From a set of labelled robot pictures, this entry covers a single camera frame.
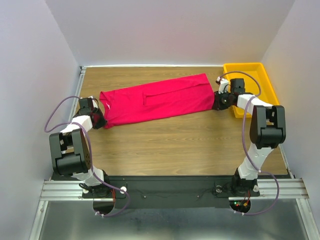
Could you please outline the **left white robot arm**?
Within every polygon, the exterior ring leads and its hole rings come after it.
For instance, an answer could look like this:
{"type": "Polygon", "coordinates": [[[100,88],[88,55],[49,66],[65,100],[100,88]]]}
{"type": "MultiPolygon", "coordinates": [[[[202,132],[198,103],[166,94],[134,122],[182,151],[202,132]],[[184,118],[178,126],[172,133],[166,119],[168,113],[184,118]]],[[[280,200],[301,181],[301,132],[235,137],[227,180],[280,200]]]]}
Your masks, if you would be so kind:
{"type": "Polygon", "coordinates": [[[107,121],[93,96],[80,97],[78,103],[71,122],[49,136],[52,168],[57,175],[81,181],[83,198],[107,198],[112,194],[109,176],[93,165],[85,136],[91,129],[105,127],[107,121]]]}

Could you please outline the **yellow plastic bin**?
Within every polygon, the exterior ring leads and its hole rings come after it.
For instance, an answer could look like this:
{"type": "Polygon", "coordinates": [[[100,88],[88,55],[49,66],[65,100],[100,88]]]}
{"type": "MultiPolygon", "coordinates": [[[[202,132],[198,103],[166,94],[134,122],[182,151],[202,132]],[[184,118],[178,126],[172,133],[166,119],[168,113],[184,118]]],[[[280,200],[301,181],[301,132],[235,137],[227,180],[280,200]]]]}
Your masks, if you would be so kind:
{"type": "MultiPolygon", "coordinates": [[[[261,62],[225,63],[223,65],[223,73],[234,71],[247,73],[257,80],[261,88],[261,95],[258,97],[260,100],[272,105],[279,105],[273,85],[269,79],[264,65],[261,62]]],[[[228,81],[231,79],[243,79],[245,91],[247,93],[259,93],[259,88],[255,81],[242,73],[230,73],[223,78],[227,79],[228,81]]]]}

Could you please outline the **red t shirt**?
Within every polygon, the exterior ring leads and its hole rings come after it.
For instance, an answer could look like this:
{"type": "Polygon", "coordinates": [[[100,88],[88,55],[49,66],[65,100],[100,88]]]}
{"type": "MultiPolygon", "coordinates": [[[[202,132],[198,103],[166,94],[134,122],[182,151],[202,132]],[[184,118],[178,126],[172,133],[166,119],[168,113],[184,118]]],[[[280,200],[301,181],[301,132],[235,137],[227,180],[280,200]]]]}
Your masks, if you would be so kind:
{"type": "Polygon", "coordinates": [[[173,78],[102,91],[106,128],[211,110],[215,94],[207,75],[173,78]]]}

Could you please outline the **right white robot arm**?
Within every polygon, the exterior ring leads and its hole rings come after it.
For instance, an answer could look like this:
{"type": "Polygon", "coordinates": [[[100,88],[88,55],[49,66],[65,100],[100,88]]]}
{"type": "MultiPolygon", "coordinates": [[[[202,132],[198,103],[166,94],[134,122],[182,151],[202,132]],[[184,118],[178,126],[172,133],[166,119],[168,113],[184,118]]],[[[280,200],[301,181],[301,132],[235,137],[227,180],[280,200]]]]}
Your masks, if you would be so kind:
{"type": "Polygon", "coordinates": [[[245,144],[246,119],[242,119],[241,137],[245,158],[232,176],[231,192],[235,195],[258,192],[257,178],[262,172],[261,167],[268,155],[286,139],[285,108],[264,102],[246,92],[242,78],[228,81],[218,77],[216,83],[219,89],[214,93],[213,110],[221,111],[235,106],[244,110],[244,117],[251,115],[249,148],[245,144]]]}

